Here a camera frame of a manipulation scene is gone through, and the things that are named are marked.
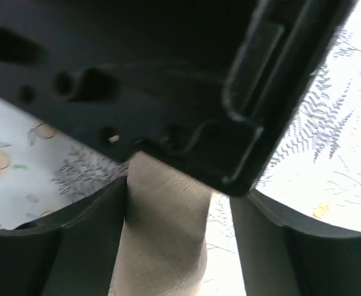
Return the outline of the beige cloth napkin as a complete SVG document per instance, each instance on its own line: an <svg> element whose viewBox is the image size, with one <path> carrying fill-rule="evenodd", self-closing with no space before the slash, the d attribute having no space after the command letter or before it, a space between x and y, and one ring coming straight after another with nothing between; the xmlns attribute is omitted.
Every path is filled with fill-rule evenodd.
<svg viewBox="0 0 361 296"><path fill-rule="evenodd" d="M127 186L114 294L198 295L211 188L142 152L129 162Z"/></svg>

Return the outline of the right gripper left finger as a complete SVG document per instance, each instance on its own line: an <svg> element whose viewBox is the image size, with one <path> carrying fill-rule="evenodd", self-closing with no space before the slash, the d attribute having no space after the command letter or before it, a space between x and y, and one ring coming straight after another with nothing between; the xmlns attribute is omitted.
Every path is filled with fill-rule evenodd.
<svg viewBox="0 0 361 296"><path fill-rule="evenodd" d="M50 215L0 229L0 296L107 295L127 193L120 177Z"/></svg>

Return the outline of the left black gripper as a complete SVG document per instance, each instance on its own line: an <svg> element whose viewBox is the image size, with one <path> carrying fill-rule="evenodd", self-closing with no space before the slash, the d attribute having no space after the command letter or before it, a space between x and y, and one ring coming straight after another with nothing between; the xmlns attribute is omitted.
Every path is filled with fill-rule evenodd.
<svg viewBox="0 0 361 296"><path fill-rule="evenodd" d="M0 98L232 196L262 175L354 1L0 1Z"/></svg>

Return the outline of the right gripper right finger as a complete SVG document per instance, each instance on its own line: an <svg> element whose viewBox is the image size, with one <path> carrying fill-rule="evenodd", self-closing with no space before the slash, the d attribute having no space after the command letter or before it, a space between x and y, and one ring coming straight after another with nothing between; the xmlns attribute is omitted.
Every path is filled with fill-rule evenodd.
<svg viewBox="0 0 361 296"><path fill-rule="evenodd" d="M361 232L257 190L232 197L230 205L247 295L361 296Z"/></svg>

